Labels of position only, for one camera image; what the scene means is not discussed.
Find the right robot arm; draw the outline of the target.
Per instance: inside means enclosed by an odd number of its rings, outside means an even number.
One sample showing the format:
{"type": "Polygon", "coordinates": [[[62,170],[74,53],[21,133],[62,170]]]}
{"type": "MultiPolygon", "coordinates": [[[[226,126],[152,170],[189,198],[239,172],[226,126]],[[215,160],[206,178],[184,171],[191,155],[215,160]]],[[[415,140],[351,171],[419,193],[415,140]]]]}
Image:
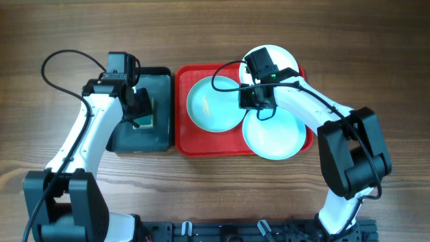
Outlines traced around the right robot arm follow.
{"type": "Polygon", "coordinates": [[[392,162],[377,115],[324,96],[300,74],[295,58],[275,45],[258,46],[240,61],[239,106],[258,120],[250,131],[269,141],[274,154],[287,145],[286,131],[310,128],[318,137],[322,176],[329,188],[317,223],[336,239],[355,225],[364,200],[382,195],[392,162]]]}

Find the green yellow sponge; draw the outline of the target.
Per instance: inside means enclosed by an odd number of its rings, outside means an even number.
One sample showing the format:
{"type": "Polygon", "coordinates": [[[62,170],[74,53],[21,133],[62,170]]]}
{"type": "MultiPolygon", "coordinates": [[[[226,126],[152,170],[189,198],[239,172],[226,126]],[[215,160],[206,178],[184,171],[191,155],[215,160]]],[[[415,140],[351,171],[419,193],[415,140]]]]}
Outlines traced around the green yellow sponge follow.
{"type": "Polygon", "coordinates": [[[152,128],[154,126],[155,101],[152,97],[149,101],[149,104],[145,105],[144,116],[134,119],[134,123],[137,124],[136,128],[152,128]]]}

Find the white plate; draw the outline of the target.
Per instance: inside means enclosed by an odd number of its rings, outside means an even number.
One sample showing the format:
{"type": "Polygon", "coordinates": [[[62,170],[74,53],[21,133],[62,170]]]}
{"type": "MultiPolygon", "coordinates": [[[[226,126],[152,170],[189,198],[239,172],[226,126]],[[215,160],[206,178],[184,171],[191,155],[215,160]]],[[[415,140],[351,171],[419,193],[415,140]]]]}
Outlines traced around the white plate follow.
{"type": "MultiPolygon", "coordinates": [[[[297,72],[300,71],[299,65],[296,59],[291,55],[290,52],[288,52],[286,49],[280,46],[276,46],[272,44],[257,46],[251,49],[250,51],[248,51],[246,55],[251,54],[252,52],[262,48],[267,49],[273,63],[277,65],[279,70],[290,67],[297,72]]],[[[239,80],[241,83],[244,83],[244,84],[249,84],[249,85],[253,84],[252,77],[249,73],[246,72],[246,64],[244,63],[241,63],[239,66],[239,80]]]]}

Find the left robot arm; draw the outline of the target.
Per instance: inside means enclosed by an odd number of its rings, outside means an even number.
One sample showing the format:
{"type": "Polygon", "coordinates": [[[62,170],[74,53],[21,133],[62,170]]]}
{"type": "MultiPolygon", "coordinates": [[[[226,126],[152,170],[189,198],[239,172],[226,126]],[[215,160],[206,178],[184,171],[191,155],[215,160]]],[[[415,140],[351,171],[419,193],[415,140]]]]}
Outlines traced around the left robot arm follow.
{"type": "Polygon", "coordinates": [[[110,212],[96,177],[116,126],[153,112],[140,79],[140,61],[127,52],[109,52],[107,66],[88,80],[79,112],[61,150],[43,171],[29,171],[24,196],[29,220],[22,239],[35,241],[152,241],[151,232],[134,214],[110,212]]]}

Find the light blue plate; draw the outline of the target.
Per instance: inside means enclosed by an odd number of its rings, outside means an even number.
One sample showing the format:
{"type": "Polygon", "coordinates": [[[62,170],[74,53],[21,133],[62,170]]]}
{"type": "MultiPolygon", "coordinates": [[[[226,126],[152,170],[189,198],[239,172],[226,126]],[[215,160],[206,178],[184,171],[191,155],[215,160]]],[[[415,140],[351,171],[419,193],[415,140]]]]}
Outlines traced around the light blue plate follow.
{"type": "Polygon", "coordinates": [[[239,108],[239,93],[216,91],[211,77],[201,79],[191,88],[186,109],[192,122],[208,132],[231,130],[246,114],[245,109],[239,108]]]}

